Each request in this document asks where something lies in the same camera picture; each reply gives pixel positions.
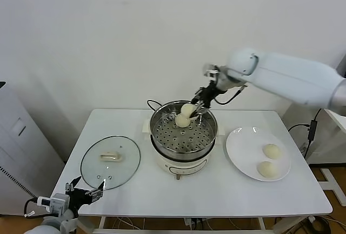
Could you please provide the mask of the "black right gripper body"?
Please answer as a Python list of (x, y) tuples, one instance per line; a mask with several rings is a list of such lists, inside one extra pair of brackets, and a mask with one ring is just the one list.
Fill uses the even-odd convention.
[(214, 81), (210, 81), (209, 85), (205, 87), (201, 94), (202, 100), (199, 103), (210, 105), (211, 101), (218, 95), (221, 94), (220, 89), (216, 86)]

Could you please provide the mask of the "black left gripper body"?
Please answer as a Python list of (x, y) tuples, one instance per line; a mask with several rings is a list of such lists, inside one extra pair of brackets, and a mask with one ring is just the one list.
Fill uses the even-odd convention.
[(81, 207), (82, 205), (90, 205), (92, 203), (89, 190), (75, 188), (66, 191), (66, 194), (70, 197), (69, 207)]

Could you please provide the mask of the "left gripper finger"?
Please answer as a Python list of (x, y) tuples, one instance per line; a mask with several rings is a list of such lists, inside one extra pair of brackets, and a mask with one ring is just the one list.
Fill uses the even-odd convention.
[(86, 195), (90, 197), (90, 199), (100, 199), (103, 196), (105, 181), (106, 180), (103, 179), (98, 188), (86, 192)]
[(73, 179), (70, 183), (65, 184), (65, 191), (74, 191), (74, 187), (78, 184), (80, 181), (81, 176)]

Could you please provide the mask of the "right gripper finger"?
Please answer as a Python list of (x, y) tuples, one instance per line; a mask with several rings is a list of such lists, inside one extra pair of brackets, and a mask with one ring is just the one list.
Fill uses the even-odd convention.
[(203, 115), (209, 111), (210, 105), (206, 105), (204, 103), (195, 104), (195, 109), (191, 113), (191, 118), (195, 118), (197, 116)]
[(197, 104), (202, 100), (201, 94), (203, 93), (205, 87), (200, 87), (196, 92), (195, 96), (191, 100), (191, 104)]

